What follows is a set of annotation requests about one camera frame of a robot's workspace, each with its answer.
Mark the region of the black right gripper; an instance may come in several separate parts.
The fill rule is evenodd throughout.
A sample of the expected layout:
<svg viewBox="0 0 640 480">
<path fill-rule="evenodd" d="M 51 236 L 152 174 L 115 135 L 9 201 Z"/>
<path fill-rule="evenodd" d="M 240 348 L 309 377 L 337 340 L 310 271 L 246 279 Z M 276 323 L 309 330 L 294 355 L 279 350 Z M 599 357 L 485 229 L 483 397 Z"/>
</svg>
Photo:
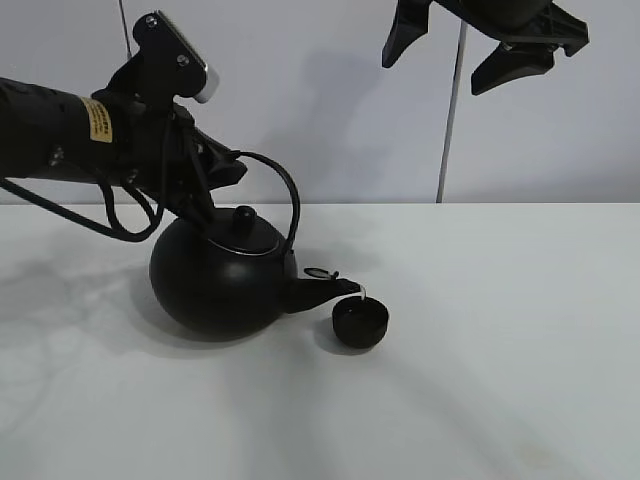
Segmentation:
<svg viewBox="0 0 640 480">
<path fill-rule="evenodd" d="M 544 75 L 555 65 L 545 45 L 567 57 L 589 43 L 587 24 L 554 1 L 437 1 L 437 4 L 500 44 L 471 75 L 471 93 L 484 94 L 520 78 Z M 399 0 L 382 49 L 391 68 L 429 30 L 430 0 Z"/>
</svg>

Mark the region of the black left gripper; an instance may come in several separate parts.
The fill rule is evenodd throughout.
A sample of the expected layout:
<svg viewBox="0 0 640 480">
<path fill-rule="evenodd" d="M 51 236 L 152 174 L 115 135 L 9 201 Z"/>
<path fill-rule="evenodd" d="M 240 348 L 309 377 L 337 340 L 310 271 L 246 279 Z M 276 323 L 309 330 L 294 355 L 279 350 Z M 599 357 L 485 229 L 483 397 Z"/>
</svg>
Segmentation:
<svg viewBox="0 0 640 480">
<path fill-rule="evenodd" d="M 187 108 L 156 109 L 140 97 L 101 89 L 92 94 L 123 116 L 126 177 L 143 193 L 194 225 L 215 217 L 210 190 L 236 185 L 247 172 L 238 154 L 206 135 Z"/>
</svg>

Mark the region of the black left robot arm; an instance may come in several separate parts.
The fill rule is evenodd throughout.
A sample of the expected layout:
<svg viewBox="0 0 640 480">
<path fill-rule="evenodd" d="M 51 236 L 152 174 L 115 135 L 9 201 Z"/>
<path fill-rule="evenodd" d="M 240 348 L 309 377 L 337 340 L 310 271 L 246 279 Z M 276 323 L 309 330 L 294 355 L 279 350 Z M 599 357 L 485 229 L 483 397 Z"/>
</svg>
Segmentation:
<svg viewBox="0 0 640 480">
<path fill-rule="evenodd" d="M 195 224 L 213 220 L 214 189 L 246 166 L 175 104 L 165 111 L 109 90 L 86 98 L 1 81 L 1 175 L 131 186 Z"/>
</svg>

